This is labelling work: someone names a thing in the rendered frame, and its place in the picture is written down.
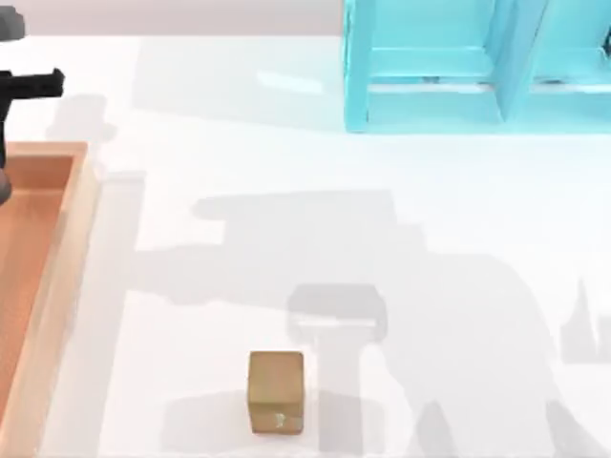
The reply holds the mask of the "grey rounded box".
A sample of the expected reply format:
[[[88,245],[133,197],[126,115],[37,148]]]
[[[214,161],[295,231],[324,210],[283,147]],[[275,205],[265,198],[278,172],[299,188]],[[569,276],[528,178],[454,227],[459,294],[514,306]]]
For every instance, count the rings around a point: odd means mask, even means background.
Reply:
[[[14,6],[0,5],[0,42],[20,40],[25,35],[23,15]]]

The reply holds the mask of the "shallow salmon-coloured box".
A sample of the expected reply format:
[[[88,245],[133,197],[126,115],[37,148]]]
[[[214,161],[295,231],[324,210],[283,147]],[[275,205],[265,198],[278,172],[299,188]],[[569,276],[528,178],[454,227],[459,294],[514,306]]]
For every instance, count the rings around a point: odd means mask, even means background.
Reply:
[[[12,142],[0,206],[0,458],[35,458],[99,183],[85,142]]]

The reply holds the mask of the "light blue rack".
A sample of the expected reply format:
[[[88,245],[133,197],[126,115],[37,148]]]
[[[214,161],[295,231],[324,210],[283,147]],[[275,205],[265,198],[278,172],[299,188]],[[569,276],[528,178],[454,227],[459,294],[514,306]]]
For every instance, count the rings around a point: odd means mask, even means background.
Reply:
[[[344,0],[353,133],[611,134],[611,0]]]

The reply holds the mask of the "brown cube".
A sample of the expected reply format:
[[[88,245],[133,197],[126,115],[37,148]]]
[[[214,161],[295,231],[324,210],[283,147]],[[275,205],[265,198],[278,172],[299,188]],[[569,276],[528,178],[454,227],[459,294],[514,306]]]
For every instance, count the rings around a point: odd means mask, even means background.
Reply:
[[[247,409],[255,434],[299,435],[305,423],[305,358],[299,351],[252,351]]]

